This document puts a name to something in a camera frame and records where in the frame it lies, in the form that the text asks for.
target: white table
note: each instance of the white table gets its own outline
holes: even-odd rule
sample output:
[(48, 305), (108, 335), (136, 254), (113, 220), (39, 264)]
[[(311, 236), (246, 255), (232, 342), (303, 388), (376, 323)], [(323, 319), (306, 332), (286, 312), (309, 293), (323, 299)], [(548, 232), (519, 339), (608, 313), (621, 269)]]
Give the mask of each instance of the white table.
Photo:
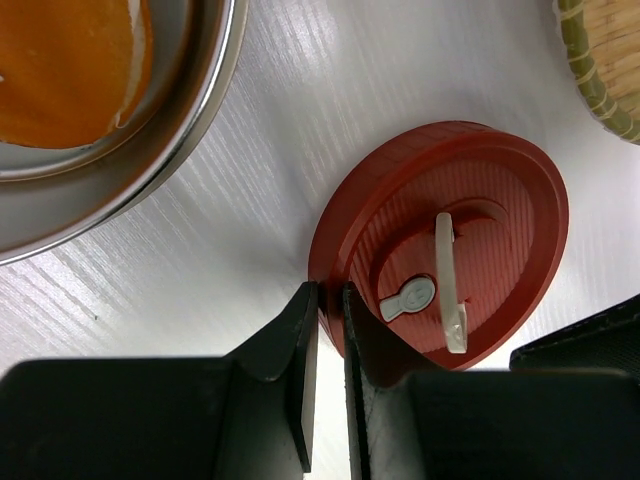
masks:
[[(0, 371), (28, 357), (221, 354), (306, 276), (347, 172), (420, 124), (472, 120), (560, 168), (567, 250), (514, 347), (640, 292), (640, 149), (583, 108), (549, 0), (253, 0), (204, 141), (163, 187), (53, 251), (0, 268)], [(322, 340), (314, 474), (349, 478), (342, 362)]]

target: jar lid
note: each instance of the jar lid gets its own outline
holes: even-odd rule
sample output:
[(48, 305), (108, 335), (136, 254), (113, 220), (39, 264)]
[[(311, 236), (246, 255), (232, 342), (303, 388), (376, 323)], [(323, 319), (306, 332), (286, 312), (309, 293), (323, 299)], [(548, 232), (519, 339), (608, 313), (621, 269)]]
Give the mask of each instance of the jar lid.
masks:
[(540, 302), (568, 219), (560, 173), (532, 143), (469, 122), (403, 133), (351, 171), (320, 219), (309, 277), (328, 290), (322, 324), (344, 354), (339, 299), (352, 281), (409, 345), (468, 368)]

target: metal bowl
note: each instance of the metal bowl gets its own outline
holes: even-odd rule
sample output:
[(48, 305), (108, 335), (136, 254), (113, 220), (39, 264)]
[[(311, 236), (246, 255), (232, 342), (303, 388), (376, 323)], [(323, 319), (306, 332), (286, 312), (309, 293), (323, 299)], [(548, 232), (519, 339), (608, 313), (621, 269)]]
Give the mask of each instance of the metal bowl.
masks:
[(230, 83), (248, 0), (152, 0), (152, 79), (125, 128), (87, 147), (0, 143), (0, 265), (141, 200), (200, 141)]

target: woven basket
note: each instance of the woven basket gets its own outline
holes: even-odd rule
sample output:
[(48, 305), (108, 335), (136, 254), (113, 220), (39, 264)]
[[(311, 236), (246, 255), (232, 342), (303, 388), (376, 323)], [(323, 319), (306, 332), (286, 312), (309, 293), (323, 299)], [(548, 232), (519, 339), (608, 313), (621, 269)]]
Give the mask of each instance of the woven basket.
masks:
[(640, 0), (557, 0), (578, 89), (607, 129), (640, 144)]

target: black plastic part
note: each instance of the black plastic part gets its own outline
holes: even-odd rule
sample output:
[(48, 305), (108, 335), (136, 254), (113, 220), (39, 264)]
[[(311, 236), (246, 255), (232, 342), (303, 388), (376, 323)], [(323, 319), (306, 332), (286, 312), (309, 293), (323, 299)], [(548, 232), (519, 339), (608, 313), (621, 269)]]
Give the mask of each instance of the black plastic part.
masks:
[(47, 360), (0, 381), (0, 478), (288, 480), (310, 470), (318, 288), (222, 358)]
[(352, 478), (640, 478), (640, 389), (622, 373), (445, 372), (344, 290)]
[(510, 366), (614, 368), (640, 379), (640, 295), (519, 348)]

